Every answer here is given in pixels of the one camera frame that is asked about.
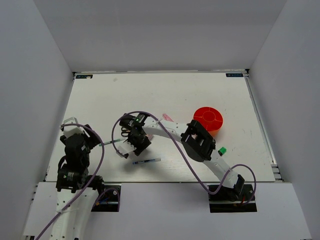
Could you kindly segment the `black handled scissors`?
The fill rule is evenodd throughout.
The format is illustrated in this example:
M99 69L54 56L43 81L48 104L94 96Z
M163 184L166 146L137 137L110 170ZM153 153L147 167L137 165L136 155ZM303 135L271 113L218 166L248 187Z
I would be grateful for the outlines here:
M130 130L128 130L128 129L126 129L125 127L121 127L121 136L123 137L123 138L127 138L128 137L128 135L130 134Z

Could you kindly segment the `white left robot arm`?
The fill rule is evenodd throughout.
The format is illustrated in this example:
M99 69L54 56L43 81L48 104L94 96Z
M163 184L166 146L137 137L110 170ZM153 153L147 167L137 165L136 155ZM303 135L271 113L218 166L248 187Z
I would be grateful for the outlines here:
M82 240L95 200L105 196L103 178L89 173L90 153L103 141L77 118L70 117L60 126L64 156L58 162L56 180L56 213L35 236L39 240L51 229L51 240Z

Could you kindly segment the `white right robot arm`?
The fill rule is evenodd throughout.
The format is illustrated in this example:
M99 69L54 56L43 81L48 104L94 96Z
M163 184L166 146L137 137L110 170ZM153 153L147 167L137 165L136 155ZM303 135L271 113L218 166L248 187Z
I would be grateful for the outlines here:
M173 139L182 144L189 158L206 165L220 180L222 186L217 192L226 200L236 201L243 195L245 179L223 160L222 152L216 150L216 141L200 122L155 120L149 114L140 112L137 116L124 116L119 125L127 130L126 140L118 147L125 158L130 153L139 156L149 147L151 141L148 135Z

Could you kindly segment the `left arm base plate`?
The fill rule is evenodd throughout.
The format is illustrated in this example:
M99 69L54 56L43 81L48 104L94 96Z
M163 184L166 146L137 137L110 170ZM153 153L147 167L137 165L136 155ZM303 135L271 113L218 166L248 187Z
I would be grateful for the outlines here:
M120 210L121 184L106 184L99 192L91 212L117 213Z

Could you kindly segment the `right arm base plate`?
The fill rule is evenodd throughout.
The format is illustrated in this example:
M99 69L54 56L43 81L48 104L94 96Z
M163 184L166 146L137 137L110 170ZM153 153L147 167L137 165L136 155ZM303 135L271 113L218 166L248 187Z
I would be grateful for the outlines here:
M255 197L245 204L253 194L253 186L245 184L239 197L229 197L222 188L215 195L209 194L210 213L256 213L257 205Z

